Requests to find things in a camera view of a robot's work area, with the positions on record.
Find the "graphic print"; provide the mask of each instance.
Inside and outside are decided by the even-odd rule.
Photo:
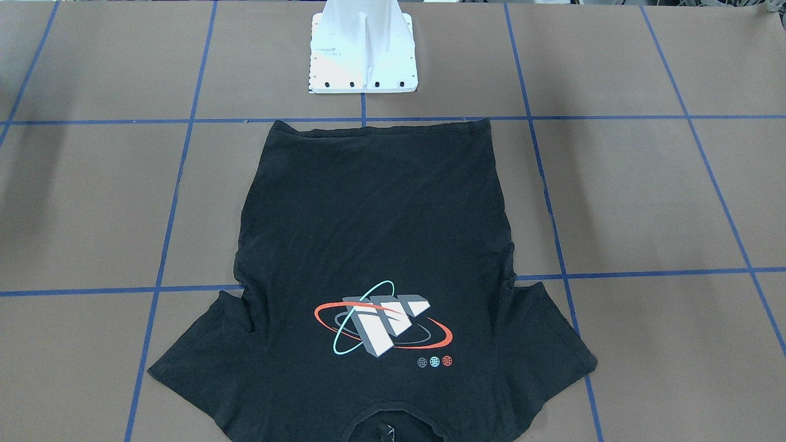
[[[391,287],[390,295],[369,296],[382,285]],[[320,316],[321,311],[336,307],[346,308],[346,311],[335,315],[334,321],[338,328],[329,326]],[[345,297],[342,299],[342,302],[320,305],[314,309],[314,317],[325,328],[336,333],[336,336],[333,338],[333,352],[337,355],[346,355],[362,345],[369,354],[378,358],[391,348],[424,350],[427,348],[445,347],[450,344],[453,340],[453,332],[443,324],[428,316],[426,317],[445,334],[444,339],[440,342],[428,344],[432,340],[432,332],[420,323],[413,324],[410,320],[410,317],[416,318],[430,307],[431,304],[428,300],[420,295],[396,296],[393,282],[382,281],[361,297]],[[350,320],[354,325],[355,331],[347,328],[347,323]],[[416,341],[393,341],[391,336],[399,337],[407,330],[415,328],[413,325],[417,326],[425,337],[421,337]],[[339,338],[341,335],[360,342],[348,350],[339,350]]]

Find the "white base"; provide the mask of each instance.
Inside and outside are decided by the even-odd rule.
[[[412,16],[404,13],[404,21],[412,34]],[[311,38],[314,37],[322,13],[311,19]],[[310,94],[385,94],[414,92],[417,89],[415,51],[390,50],[385,58],[368,69],[366,75],[359,66],[347,65],[356,57],[341,57],[335,53],[311,51],[308,91]]]

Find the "table surface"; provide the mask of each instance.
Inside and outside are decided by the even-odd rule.
[[[519,440],[786,440],[776,14],[405,4],[418,91],[314,95],[322,6],[0,3],[0,440],[225,440],[141,369],[239,289],[272,122],[482,117],[519,283],[600,360]]]

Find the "t-shirt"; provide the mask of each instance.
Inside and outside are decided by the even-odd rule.
[[[512,253],[488,120],[277,121],[242,297],[148,372],[236,442],[510,442],[597,364],[543,284],[514,287]]]

